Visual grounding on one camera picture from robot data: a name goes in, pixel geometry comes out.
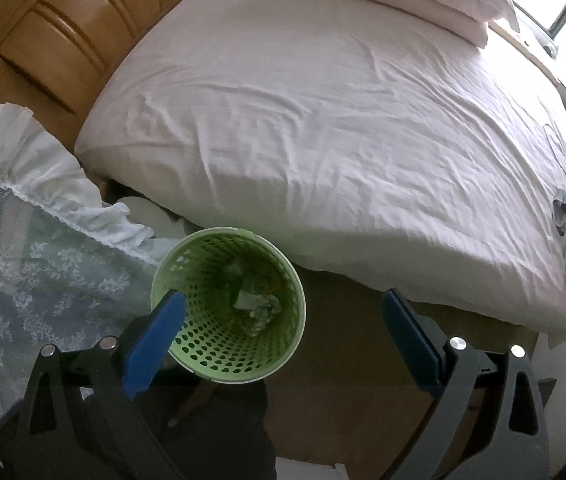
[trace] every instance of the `blue gripper pad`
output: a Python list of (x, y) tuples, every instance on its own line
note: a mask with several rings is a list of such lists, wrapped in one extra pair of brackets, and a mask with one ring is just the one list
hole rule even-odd
[(418, 316), (394, 290), (383, 295), (381, 302), (385, 327), (410, 370), (418, 388), (438, 399), (445, 389), (440, 354), (421, 328)]
[(168, 292), (123, 361), (122, 386), (129, 399), (148, 389), (185, 322), (185, 296)]

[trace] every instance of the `wooden floor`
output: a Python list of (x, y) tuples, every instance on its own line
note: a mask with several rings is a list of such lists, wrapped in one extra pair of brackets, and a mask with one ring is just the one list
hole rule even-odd
[[(350, 480), (376, 480), (423, 418), (431, 397), (418, 391), (381, 320), (381, 293), (327, 272), (298, 269), (307, 299), (295, 355), (266, 380), (266, 427), (277, 454), (344, 463)], [(448, 335), (474, 348), (531, 354), (536, 334), (452, 307), (414, 304)], [(465, 431), (471, 423), (464, 424)]]

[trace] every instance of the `white duvet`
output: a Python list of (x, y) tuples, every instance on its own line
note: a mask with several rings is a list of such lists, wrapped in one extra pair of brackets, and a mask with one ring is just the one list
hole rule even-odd
[(566, 336), (566, 113), (493, 33), (481, 51), (365, 0), (185, 0), (76, 154), (304, 267)]

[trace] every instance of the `perforated plastic basket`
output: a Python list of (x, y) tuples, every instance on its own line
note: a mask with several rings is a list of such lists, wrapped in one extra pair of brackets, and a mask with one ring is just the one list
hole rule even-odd
[[(215, 276), (237, 256), (275, 266), (284, 280), (279, 313), (256, 337), (232, 330), (214, 307)], [(170, 354), (198, 376), (218, 383), (249, 383), (281, 368), (297, 349), (305, 327), (305, 296), (297, 272), (274, 245), (231, 227), (204, 229), (182, 240), (156, 271), (152, 308), (168, 290), (186, 297), (186, 318)]]

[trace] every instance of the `wooden headboard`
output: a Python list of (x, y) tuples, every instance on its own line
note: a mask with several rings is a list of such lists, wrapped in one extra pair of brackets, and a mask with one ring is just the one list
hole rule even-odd
[(125, 56), (181, 0), (0, 0), (0, 103), (28, 107), (73, 151)]

